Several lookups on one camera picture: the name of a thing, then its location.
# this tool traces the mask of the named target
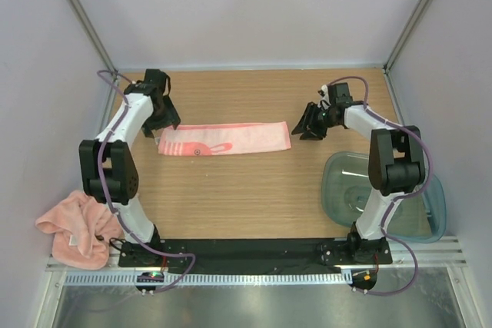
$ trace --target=white wall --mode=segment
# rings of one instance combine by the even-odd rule
[[[52,237],[35,219],[80,187],[78,144],[108,91],[65,0],[0,0],[0,326],[32,326]]]
[[[119,68],[382,65],[417,0],[81,0]]]
[[[492,326],[492,2],[434,0],[392,71],[405,121],[429,143],[448,228]]]

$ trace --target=pink cloth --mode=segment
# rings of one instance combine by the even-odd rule
[[[45,234],[55,234],[53,257],[70,267],[101,269],[108,262],[108,242],[123,230],[105,205],[81,191],[72,192],[35,222]]]
[[[264,153],[291,148],[285,122],[210,124],[165,128],[159,154],[176,156]]]

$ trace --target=cable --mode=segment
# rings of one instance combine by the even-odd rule
[[[393,296],[393,295],[396,295],[396,294],[399,294],[399,293],[402,293],[402,292],[408,290],[410,287],[412,287],[414,285],[414,283],[415,283],[415,281],[417,280],[417,277],[418,277],[419,268],[418,268],[417,257],[415,256],[415,253],[410,248],[410,246],[408,246],[407,243],[405,243],[404,241],[402,241],[402,240],[400,240],[400,239],[398,239],[398,238],[396,238],[394,236],[390,236],[387,233],[387,231],[386,231],[386,220],[390,216],[391,211],[393,210],[396,201],[398,201],[398,200],[404,200],[404,199],[410,199],[410,198],[416,197],[416,196],[422,194],[424,191],[426,191],[427,187],[429,186],[430,180],[431,180],[431,178],[432,178],[432,176],[434,174],[434,163],[432,161],[431,152],[429,151],[429,148],[421,140],[420,137],[418,137],[414,132],[408,130],[407,128],[405,128],[403,126],[400,126],[399,124],[396,124],[396,123],[394,123],[392,121],[389,121],[388,119],[385,119],[385,118],[381,117],[379,114],[377,114],[376,112],[372,111],[367,106],[367,97],[369,96],[369,84],[367,83],[367,81],[366,81],[365,78],[362,78],[360,76],[347,76],[347,77],[337,78],[336,80],[333,80],[332,82],[330,82],[329,84],[327,84],[327,86],[330,86],[332,84],[336,84],[339,81],[348,80],[348,79],[356,79],[356,80],[360,80],[360,81],[362,81],[364,83],[365,93],[364,93],[364,103],[363,103],[363,106],[364,106],[364,110],[365,110],[365,112],[367,114],[369,114],[372,118],[376,119],[377,121],[379,121],[379,122],[381,122],[383,124],[386,124],[389,127],[394,128],[396,130],[403,131],[405,134],[408,134],[409,136],[411,136],[422,147],[422,150],[424,151],[425,156],[427,157],[427,164],[428,164],[429,171],[427,173],[427,178],[426,178],[424,184],[421,186],[421,188],[419,188],[415,192],[412,192],[412,193],[409,193],[409,194],[400,195],[400,196],[396,196],[391,201],[390,206],[388,207],[388,209],[386,209],[386,211],[384,212],[384,215],[383,215],[383,218],[381,219],[381,224],[380,224],[381,233],[386,238],[388,238],[390,240],[393,240],[395,242],[398,242],[400,245],[402,245],[403,247],[405,247],[408,250],[408,252],[410,253],[410,255],[411,255],[411,257],[412,257],[412,259],[414,261],[414,265],[415,265],[414,275],[412,276],[412,278],[410,279],[410,281],[405,286],[401,287],[398,290],[390,291],[390,292],[367,291],[367,290],[362,290],[360,288],[353,287],[353,290],[356,290],[358,292],[361,292],[361,293],[364,293],[364,294],[368,294],[368,295],[373,295],[373,296]]]
[[[115,124],[113,124],[113,126],[109,129],[109,131],[106,134],[105,138],[101,142],[101,147],[99,148],[99,151],[98,151],[98,173],[99,173],[99,177],[101,179],[102,190],[103,190],[103,192],[105,194],[105,199],[106,199],[106,202],[108,203],[109,210],[114,215],[116,215],[116,217],[118,218],[118,222],[121,225],[121,228],[123,228],[123,230],[127,234],[129,234],[131,237],[133,237],[133,239],[135,241],[137,241],[137,243],[140,246],[142,246],[144,249],[146,249],[147,251],[149,251],[151,253],[154,253],[156,255],[162,256],[162,257],[167,257],[167,258],[169,258],[169,257],[172,257],[172,258],[187,258],[187,257],[190,257],[191,258],[190,264],[188,265],[188,267],[186,268],[186,270],[183,272],[183,274],[181,276],[179,276],[176,280],[172,281],[167,286],[163,286],[163,287],[160,287],[160,288],[154,290],[154,293],[165,292],[165,291],[170,290],[174,286],[176,286],[183,278],[185,278],[185,276],[193,268],[194,263],[196,261],[196,256],[193,253],[164,253],[162,251],[155,250],[155,249],[151,248],[145,242],[143,242],[142,240],[140,240],[138,238],[138,236],[132,230],[130,230],[128,228],[128,226],[125,224],[125,221],[123,220],[123,218],[121,217],[120,213],[118,212],[118,209],[116,209],[113,206],[113,203],[111,201],[111,195],[109,194],[108,184],[106,182],[105,172],[104,172],[104,169],[102,167],[102,156],[103,156],[103,153],[104,153],[106,144],[109,141],[109,138],[113,135],[113,133],[118,128],[119,124],[123,121],[123,119],[125,119],[126,114],[128,113],[129,104],[128,104],[128,99],[127,99],[126,95],[123,93],[123,91],[120,88],[118,88],[118,86],[116,86],[116,84],[113,81],[110,81],[109,79],[107,79],[104,76],[104,74],[110,74],[112,76],[118,76],[120,78],[125,79],[126,81],[128,81],[130,83],[132,83],[132,81],[129,78],[127,78],[126,76],[122,75],[121,73],[119,73],[117,71],[109,71],[109,70],[100,70],[100,71],[98,71],[98,76],[106,84],[108,84],[117,94],[119,94],[122,97],[123,102],[125,103],[125,107],[123,109],[123,112],[121,113],[121,116],[117,119],[117,121],[115,122]]]

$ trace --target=wooden table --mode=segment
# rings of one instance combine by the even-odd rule
[[[171,98],[182,124],[286,121],[292,130],[320,86],[346,75],[365,77],[369,105],[396,119],[380,69],[172,72]],[[363,98],[361,82],[350,89]],[[332,128],[323,141],[291,143],[274,153],[167,157],[140,134],[131,151],[145,213],[163,238],[344,237],[347,228],[321,208],[324,165],[338,151],[368,153],[369,141]]]

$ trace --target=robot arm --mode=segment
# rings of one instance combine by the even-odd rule
[[[363,101],[354,101],[347,83],[325,85],[319,93],[320,103],[307,105],[292,134],[301,134],[301,140],[322,140],[328,128],[341,125],[356,130],[371,141],[368,174],[373,189],[353,231],[357,232],[361,242],[382,240],[381,225],[391,203],[394,206],[386,217],[386,225],[400,204],[400,197],[424,182],[422,148],[409,134],[377,119]],[[406,126],[406,129],[420,137],[415,126]],[[404,156],[395,157],[395,151]]]
[[[164,94],[170,89],[170,78],[163,71],[148,69],[143,81],[130,84],[125,89],[128,107],[123,101],[106,129],[94,140],[84,140],[79,146],[82,180],[86,194],[98,202],[106,203],[98,174],[97,156],[101,143],[115,123],[118,128],[108,139],[103,154],[106,183],[113,206],[118,209],[125,225],[147,244],[159,247],[159,235],[154,224],[145,216],[138,199],[138,172],[131,157],[130,148],[140,129],[146,137],[153,137],[152,130],[172,125],[176,128],[181,120],[169,98]],[[136,241],[125,235],[129,243]]]

